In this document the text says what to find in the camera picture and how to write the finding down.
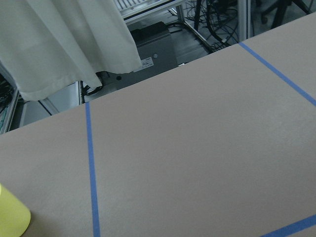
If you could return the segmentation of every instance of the curtain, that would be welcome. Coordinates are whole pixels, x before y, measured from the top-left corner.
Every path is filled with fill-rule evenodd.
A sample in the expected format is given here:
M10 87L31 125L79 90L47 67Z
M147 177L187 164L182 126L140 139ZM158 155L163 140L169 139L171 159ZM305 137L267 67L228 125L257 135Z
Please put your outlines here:
M141 66L113 0L1 0L0 61L25 100Z

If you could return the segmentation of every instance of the floor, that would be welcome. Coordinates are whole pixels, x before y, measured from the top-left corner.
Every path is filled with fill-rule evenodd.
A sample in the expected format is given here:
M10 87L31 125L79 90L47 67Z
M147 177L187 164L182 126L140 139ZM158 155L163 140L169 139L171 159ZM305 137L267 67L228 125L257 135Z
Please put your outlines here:
M266 16L268 19L266 24L262 24L261 22L261 12L265 10L268 6L270 6L273 2L274 0L263 0L262 5L258 7L256 6L256 2L254 0L252 1L251 16L253 22L253 35L261 34L270 29L276 11L274 10ZM312 0L305 0L304 2L308 6L311 3L313 3ZM183 5L185 10L185 16L187 17L188 21L190 21L192 16L194 16L194 5L194 1L189 1ZM237 29L236 9L236 5L232 5L229 7L229 10L226 12L226 14L223 14L223 18L220 19L229 19L229 21L225 25L224 29L219 29L217 31L221 39L228 39L227 43L229 44L234 44L238 41L238 35L236 33L237 30L234 31L234 29ZM208 29L205 27L205 19L203 19L204 10L205 8L202 9L201 13L202 22L199 26L199 32L207 39L209 44L211 44L215 50L220 50L221 44L214 37L210 36ZM311 11L316 11L316 4L312 4ZM298 8L295 4L292 4L287 8L283 23L290 22L304 15L304 12L300 8ZM130 25L129 29L141 29L159 21L162 21L167 24L170 22L177 21L177 16L170 11L164 11L150 18L134 23L133 25ZM205 48L203 48L200 42L196 40L196 38L183 27L169 27L169 31L171 33L177 65L188 63L190 61L196 60L208 54L208 52L205 50ZM103 81L109 80L106 74L102 74L101 77ZM90 101L99 96L103 96L105 94L116 91L118 88L116 83L118 83L118 81L115 80L111 81L111 83L106 83L107 85L104 86L104 88L101 91L97 92L93 96L85 96L85 101ZM73 84L59 91L55 95L50 96L50 100L59 111L65 111L67 109L79 105L78 97L78 84ZM50 116L50 114L38 102L20 102L19 107L20 109L17 110L17 115L15 116L15 120L13 121L12 129L27 125L36 120Z

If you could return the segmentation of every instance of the gray floor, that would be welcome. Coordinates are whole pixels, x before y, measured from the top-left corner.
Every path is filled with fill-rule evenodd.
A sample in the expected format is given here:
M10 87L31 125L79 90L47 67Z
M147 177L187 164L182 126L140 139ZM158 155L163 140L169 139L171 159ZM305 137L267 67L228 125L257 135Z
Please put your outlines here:
M252 21L254 24L254 33L255 35L261 34L267 30L270 29L274 15L276 10L272 11L270 14L268 14L266 17L268 19L268 22L266 24L262 24L261 22L261 12L265 10L268 6L270 6L275 0L263 0L262 5L260 7L257 7L255 4L255 1L252 1ZM304 1L307 5L310 5L312 2L311 0L305 0ZM190 4L194 4L189 2L188 4L185 4L183 7L186 9ZM312 5L311 8L312 12L316 11L316 4ZM297 18L300 18L304 16L304 12L297 7L295 4L292 4L287 8L283 23L290 22L292 20L295 20ZM177 16L172 15L169 11L164 11L161 13L158 13L156 15L153 15L145 20L142 20L140 22L134 23L133 25L130 25L130 30L133 29L141 29L146 26L149 26L151 24L154 24L156 22L162 21L164 23L170 23L177 20ZM229 26L234 28L237 23L237 18L229 23ZM207 30L207 28L204 27L205 24L200 24L199 32L208 39L208 42L210 44L213 44L217 42L213 37L210 37L210 33ZM173 47L177 58L177 64L180 65L182 63L191 62L193 60L196 60L198 58L201 58L203 56L206 56L208 52L203 48L203 46L200 44L198 40L187 30L181 28L181 27L172 27L169 28L169 31L172 33L172 41L173 41ZM236 40L230 39L230 44L236 43ZM114 83L111 83L109 85L106 85L102 91L98 92L97 94L93 95L93 97L89 98L86 97L86 101L89 101L91 99L95 99L99 96L103 96L108 93L112 93L116 91L117 87ZM78 101L78 91L76 90L76 87L74 85L71 85L62 91L57 92L55 95L52 95L50 97L52 103L58 107L60 111L65 111L67 109L73 108L79 104ZM36 120L43 119L48 117L49 114L43 109L43 107L38 102L27 102L23 104L23 112L22 116L19 117L19 121L15 121L15 127L24 126L29 123L32 123Z

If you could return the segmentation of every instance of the blue tape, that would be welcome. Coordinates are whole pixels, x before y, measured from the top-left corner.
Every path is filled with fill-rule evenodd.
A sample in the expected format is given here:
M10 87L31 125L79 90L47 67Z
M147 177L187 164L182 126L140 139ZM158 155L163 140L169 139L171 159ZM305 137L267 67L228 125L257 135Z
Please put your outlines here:
M305 92L302 88L300 88L297 84L290 80L287 76L285 76L282 72L268 63L264 58L262 58L259 54L253 51L244 43L240 42L239 45L247 50L252 56L258 59L262 64L264 64L267 68L269 68L272 72L274 72L277 76L279 76L283 81L285 81L289 86L291 86L294 90L296 90L300 95L302 95L305 99L311 102L314 106L316 106L316 100L311 97L307 92Z
M307 229L309 227L312 227L314 225L316 225L316 215L310 216L308 218L305 218L301 221L285 226L276 231L270 232L261 237L285 237L285 236L292 235L296 232L302 231L304 229Z
M95 177L94 152L93 152L92 128L91 128L91 116L90 116L90 104L89 104L89 102L87 102L85 104L85 117L86 117L86 126L87 126L87 141L88 141L88 155L89 155L93 236L100 237L98 195L97 195L97 184L96 184L96 177Z

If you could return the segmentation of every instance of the yellow cup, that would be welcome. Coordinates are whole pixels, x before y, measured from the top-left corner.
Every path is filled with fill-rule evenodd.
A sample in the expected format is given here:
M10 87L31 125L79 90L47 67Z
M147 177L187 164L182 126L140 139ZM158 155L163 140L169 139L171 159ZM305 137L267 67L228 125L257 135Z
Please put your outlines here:
M30 220L30 210L0 184L0 237L21 236Z

